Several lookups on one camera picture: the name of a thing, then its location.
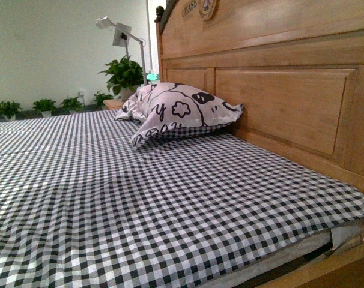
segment white wall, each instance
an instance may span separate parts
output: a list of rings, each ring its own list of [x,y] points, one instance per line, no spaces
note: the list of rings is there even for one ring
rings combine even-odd
[[[42,98],[59,106],[85,91],[88,104],[96,91],[107,92],[108,77],[98,72],[125,51],[112,46],[114,30],[95,26],[100,16],[145,39],[150,67],[146,0],[0,0],[0,101],[30,109]],[[129,54],[141,63],[136,41],[130,40]]]

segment headboard panel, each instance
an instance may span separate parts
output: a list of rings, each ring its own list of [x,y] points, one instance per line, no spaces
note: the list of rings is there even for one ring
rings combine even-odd
[[[162,19],[162,80],[243,103],[237,137],[364,191],[364,1],[198,4]]]

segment leaves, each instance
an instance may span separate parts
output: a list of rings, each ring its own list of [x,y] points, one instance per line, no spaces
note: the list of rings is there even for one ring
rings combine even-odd
[[[6,116],[7,118],[11,118],[12,116],[16,115],[18,110],[21,110],[20,104],[9,101],[2,101],[0,102],[0,114]]]
[[[79,102],[78,97],[73,97],[63,100],[62,107],[66,110],[80,111],[82,110],[82,103]]]
[[[41,99],[39,101],[33,102],[33,105],[33,109],[37,111],[37,113],[42,111],[54,111],[56,109],[55,101],[51,99]]]
[[[133,90],[133,86],[143,84],[142,67],[135,61],[130,60],[130,57],[122,57],[118,62],[113,60],[110,63],[105,64],[108,67],[107,70],[99,73],[106,73],[112,77],[106,82],[107,89],[114,95],[118,95],[121,88],[129,88]]]
[[[97,103],[97,106],[99,108],[102,107],[103,101],[109,100],[109,99],[114,99],[114,97],[112,95],[101,93],[100,91],[98,91],[96,94],[94,94],[94,96],[95,96],[94,100]]]

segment mattress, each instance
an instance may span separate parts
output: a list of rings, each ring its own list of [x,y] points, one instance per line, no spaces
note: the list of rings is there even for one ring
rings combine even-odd
[[[193,287],[364,217],[354,187],[228,133],[133,150],[113,115],[0,124],[0,287]]]
[[[332,243],[332,250],[339,248],[346,250],[344,244],[354,237],[360,238],[360,230],[362,223],[359,220],[350,221],[338,225],[332,229],[325,229],[316,232],[311,236],[307,236],[296,243],[282,248],[274,253],[260,258],[256,262],[246,265],[244,268],[238,269],[231,273],[227,273],[219,278],[213,279],[200,288],[232,288],[257,277],[265,272],[280,267],[283,264],[290,263],[301,256],[314,252],[328,243]]]

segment white pillow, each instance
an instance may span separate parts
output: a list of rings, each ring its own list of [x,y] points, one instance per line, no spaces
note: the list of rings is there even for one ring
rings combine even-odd
[[[153,136],[187,137],[211,132],[235,122],[242,112],[242,104],[232,106],[200,89],[165,82],[138,89],[114,120],[143,122],[132,136],[132,146],[138,147]]]

